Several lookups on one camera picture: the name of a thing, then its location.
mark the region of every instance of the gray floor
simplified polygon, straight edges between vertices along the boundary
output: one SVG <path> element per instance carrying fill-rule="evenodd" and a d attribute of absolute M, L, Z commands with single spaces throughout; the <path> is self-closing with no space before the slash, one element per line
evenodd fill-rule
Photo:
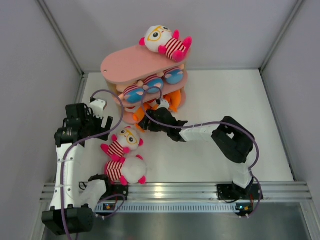
<path fill-rule="evenodd" d="M 310 240 L 297 204 L 262 204 L 250 219 L 212 213 L 118 214 L 78 240 Z M 43 240 L 64 240 L 45 232 Z"/>

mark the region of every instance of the pink shelf top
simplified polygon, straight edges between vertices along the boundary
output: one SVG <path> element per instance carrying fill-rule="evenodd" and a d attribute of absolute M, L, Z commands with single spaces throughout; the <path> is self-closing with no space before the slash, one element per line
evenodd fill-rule
<path fill-rule="evenodd" d="M 187 71 L 183 72 L 183 78 L 177 84 L 168 84 L 166 82 L 166 80 L 164 80 L 163 81 L 164 84 L 163 84 L 163 89 L 162 89 L 162 95 L 166 95 L 166 94 L 172 93 L 174 91 L 177 91 L 179 89 L 182 89 L 187 84 L 187 81 L 188 81 L 188 73 L 187 73 Z M 143 99 L 143 102 L 145 103 L 145 102 L 148 102 L 148 101 L 150 101 L 152 99 L 156 99 L 158 97 L 160 97 L 160 93 L 159 92 L 154 93 L 154 94 L 147 94 L 145 96 L 145 98 Z M 114 99 L 116 104 L 120 105 L 118 99 L 116 99 L 114 96 L 113 96 L 113 99 Z M 122 103 L 123 103 L 123 106 L 125 108 L 130 108 L 130 107 L 138 106 L 138 105 L 141 104 L 140 101 L 136 102 L 136 103 L 129 103 L 126 100 L 123 100 Z"/>
<path fill-rule="evenodd" d="M 101 64 L 103 77 L 112 84 L 128 84 L 166 69 L 185 63 L 190 50 L 182 62 L 154 53 L 145 46 L 135 45 L 107 56 Z"/>
<path fill-rule="evenodd" d="M 186 102 L 186 92 L 184 90 L 181 91 L 181 103 L 178 107 L 181 108 L 185 102 Z M 133 125 L 133 124 L 136 124 L 137 122 L 134 120 L 134 117 L 133 117 L 133 113 L 132 112 L 127 112 L 125 111 L 124 112 L 124 116 L 123 116 L 123 121 L 126 123 L 126 124 L 130 124 L 130 125 Z"/>

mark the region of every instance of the shelf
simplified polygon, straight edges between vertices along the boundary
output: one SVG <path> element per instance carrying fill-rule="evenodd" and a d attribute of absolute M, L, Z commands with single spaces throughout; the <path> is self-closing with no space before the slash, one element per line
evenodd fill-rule
<path fill-rule="evenodd" d="M 168 84 L 165 80 L 163 81 L 163 89 L 162 89 L 162 95 L 166 95 L 169 93 L 172 93 L 174 91 L 177 91 L 179 89 L 182 89 L 186 86 L 188 81 L 188 73 L 187 71 L 183 71 L 183 78 L 180 82 L 178 82 L 177 84 Z M 160 92 L 154 93 L 154 94 L 147 94 L 145 96 L 145 98 L 143 99 L 143 102 L 148 102 L 152 99 L 157 99 L 160 97 Z M 118 104 L 120 106 L 120 103 L 118 101 L 118 99 L 116 99 L 115 97 L 113 97 L 113 100 L 115 101 L 116 104 Z M 129 103 L 126 100 L 122 101 L 123 106 L 125 108 L 130 108 L 130 107 L 135 107 L 141 104 L 141 102 L 136 102 L 136 103 Z"/>
<path fill-rule="evenodd" d="M 135 45 L 107 56 L 101 64 L 101 73 L 109 83 L 129 84 L 185 63 L 190 51 L 183 61 L 175 62 L 145 46 Z"/>
<path fill-rule="evenodd" d="M 90 96 L 99 89 L 107 89 L 101 73 L 90 73 L 83 94 L 83 102 L 89 104 Z M 188 71 L 185 106 L 174 116 L 187 120 L 188 125 L 222 120 L 224 116 L 235 118 L 254 135 L 260 159 L 253 168 L 261 182 L 292 182 L 293 176 L 286 158 L 277 125 L 258 70 L 198 70 Z M 119 121 L 119 107 L 110 94 L 100 92 L 96 96 L 107 100 L 104 123 L 112 116 L 113 126 Z M 132 154 L 143 156 L 147 164 L 148 183 L 204 183 L 231 182 L 228 161 L 213 142 L 174 142 L 163 132 L 140 133 L 144 145 Z M 79 169 L 80 181 L 102 174 L 107 155 L 101 151 L 104 141 L 92 139 L 86 142 Z M 255 158 L 256 151 L 249 155 Z"/>
<path fill-rule="evenodd" d="M 184 90 L 181 91 L 181 103 L 178 107 L 178 109 L 180 109 L 186 102 L 186 92 Z M 123 121 L 126 123 L 126 124 L 130 124 L 130 125 L 134 125 L 136 124 L 137 122 L 133 119 L 133 113 L 132 112 L 127 112 L 125 111 L 124 112 L 124 116 L 123 116 Z"/>

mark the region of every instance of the red and white striped shirt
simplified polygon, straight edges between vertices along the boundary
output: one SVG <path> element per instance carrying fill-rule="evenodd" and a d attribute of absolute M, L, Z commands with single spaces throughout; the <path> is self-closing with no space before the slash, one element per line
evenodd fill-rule
<path fill-rule="evenodd" d="M 164 71 L 163 71 L 163 74 L 164 74 L 164 75 L 167 75 L 167 73 L 170 73 L 171 71 L 174 71 L 174 70 L 181 70 L 181 69 L 180 69 L 180 67 L 175 66 L 175 67 L 172 67 L 172 68 L 170 68 L 170 69 L 164 70 Z"/>
<path fill-rule="evenodd" d="M 121 168 L 124 164 L 121 162 L 116 162 L 116 161 L 109 161 L 106 164 L 106 170 L 105 174 L 109 176 L 109 179 L 114 182 L 118 181 L 122 174 L 121 174 Z"/>
<path fill-rule="evenodd" d="M 128 86 L 124 91 L 123 91 L 123 96 L 127 95 L 133 90 L 140 89 L 140 87 L 137 84 L 132 84 L 131 86 Z"/>
<path fill-rule="evenodd" d="M 173 60 L 172 55 L 175 51 L 180 50 L 181 52 L 184 52 L 186 50 L 186 47 L 183 45 L 182 41 L 174 37 L 166 43 L 165 48 L 165 55 L 171 60 Z"/>
<path fill-rule="evenodd" d="M 153 74 L 151 76 L 148 76 L 144 81 L 143 83 L 146 85 L 148 83 L 150 83 L 151 81 L 153 81 L 154 79 L 159 79 L 158 75 L 157 74 Z"/>
<path fill-rule="evenodd" d="M 118 141 L 114 141 L 113 143 L 111 143 L 106 154 L 108 154 L 109 156 L 115 154 L 119 156 L 119 158 L 122 158 L 125 155 L 124 148 L 120 145 Z"/>

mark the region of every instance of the white table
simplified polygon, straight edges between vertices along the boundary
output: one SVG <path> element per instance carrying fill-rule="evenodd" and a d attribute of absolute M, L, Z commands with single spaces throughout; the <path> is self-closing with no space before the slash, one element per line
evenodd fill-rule
<path fill-rule="evenodd" d="M 190 123 L 220 121 L 231 116 L 247 128 L 260 148 L 260 159 L 253 169 L 262 181 L 293 181 L 293 176 L 277 130 L 265 88 L 258 70 L 197 70 L 188 71 L 185 87 L 186 103 L 175 115 Z M 101 73 L 90 73 L 83 94 L 89 104 L 90 96 L 99 89 L 108 89 Z M 108 101 L 104 111 L 114 117 L 120 113 L 108 93 L 99 93 Z M 212 142 L 174 142 L 165 133 L 141 133 L 145 144 L 133 154 L 143 156 L 148 182 L 231 182 L 227 159 Z M 100 149 L 102 140 L 86 143 L 85 159 L 81 165 L 81 180 L 102 174 L 108 157 Z M 254 159 L 256 151 L 250 154 Z"/>

